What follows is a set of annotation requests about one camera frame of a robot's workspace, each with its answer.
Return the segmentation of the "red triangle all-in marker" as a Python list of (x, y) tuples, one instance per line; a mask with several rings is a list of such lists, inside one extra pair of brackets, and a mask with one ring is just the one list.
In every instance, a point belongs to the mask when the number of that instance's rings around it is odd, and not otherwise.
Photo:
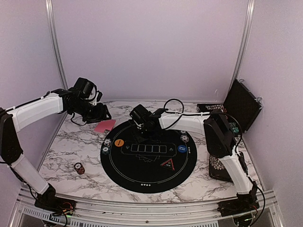
[(163, 167), (163, 168), (169, 169), (171, 171), (175, 171), (175, 167), (174, 167), (174, 163), (173, 163), (172, 158), (164, 161), (160, 166)]

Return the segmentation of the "orange big blind button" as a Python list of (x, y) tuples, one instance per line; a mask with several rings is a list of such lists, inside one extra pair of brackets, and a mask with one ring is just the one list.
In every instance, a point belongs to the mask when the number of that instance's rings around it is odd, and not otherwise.
[(123, 145), (124, 145), (124, 140), (122, 140), (122, 139), (117, 139), (117, 140), (115, 140), (115, 142), (114, 142), (114, 145), (116, 146), (116, 147), (122, 147)]

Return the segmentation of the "blue small blind button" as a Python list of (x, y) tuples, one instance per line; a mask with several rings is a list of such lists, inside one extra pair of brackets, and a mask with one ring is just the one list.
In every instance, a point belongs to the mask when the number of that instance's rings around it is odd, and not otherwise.
[(178, 152), (180, 152), (180, 153), (187, 153), (187, 146), (179, 145), (178, 146)]

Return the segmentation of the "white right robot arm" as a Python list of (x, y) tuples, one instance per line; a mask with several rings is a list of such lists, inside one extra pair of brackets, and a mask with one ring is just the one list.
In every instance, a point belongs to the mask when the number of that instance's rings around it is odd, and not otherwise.
[(238, 197), (234, 204), (236, 210), (244, 212), (253, 204), (258, 187), (250, 178), (244, 155), (238, 151), (239, 142), (228, 122), (230, 115), (220, 110), (178, 113), (169, 112), (166, 108), (151, 113), (138, 105), (130, 112), (130, 116), (142, 137), (168, 129), (204, 135), (208, 153), (220, 160), (235, 185)]

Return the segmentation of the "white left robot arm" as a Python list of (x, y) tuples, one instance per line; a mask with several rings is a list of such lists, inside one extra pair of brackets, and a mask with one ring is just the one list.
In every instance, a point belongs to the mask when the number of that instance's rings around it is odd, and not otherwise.
[(77, 114), (84, 124), (111, 119), (102, 92), (85, 78), (69, 89), (55, 89), (34, 100), (0, 110), (0, 157), (29, 186), (42, 195), (41, 202), (56, 210), (60, 200), (39, 174), (39, 163), (58, 128), (61, 114)]

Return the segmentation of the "grey chip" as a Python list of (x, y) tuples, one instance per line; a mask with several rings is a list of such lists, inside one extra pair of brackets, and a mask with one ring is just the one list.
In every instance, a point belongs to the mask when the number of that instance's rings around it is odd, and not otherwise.
[(181, 139), (184, 143), (189, 142), (189, 137), (188, 137), (187, 135), (181, 135), (180, 139)]
[(103, 144), (104, 144), (105, 147), (110, 147), (111, 143), (112, 143), (111, 139), (105, 139), (104, 142), (103, 142)]

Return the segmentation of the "red poker chip stack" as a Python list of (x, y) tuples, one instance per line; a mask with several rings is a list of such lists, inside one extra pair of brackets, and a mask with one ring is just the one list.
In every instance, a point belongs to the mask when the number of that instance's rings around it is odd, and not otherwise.
[(79, 174), (79, 175), (82, 175), (85, 173), (85, 168), (84, 166), (82, 165), (82, 163), (78, 162), (74, 165), (74, 169), (76, 170), (76, 172)]

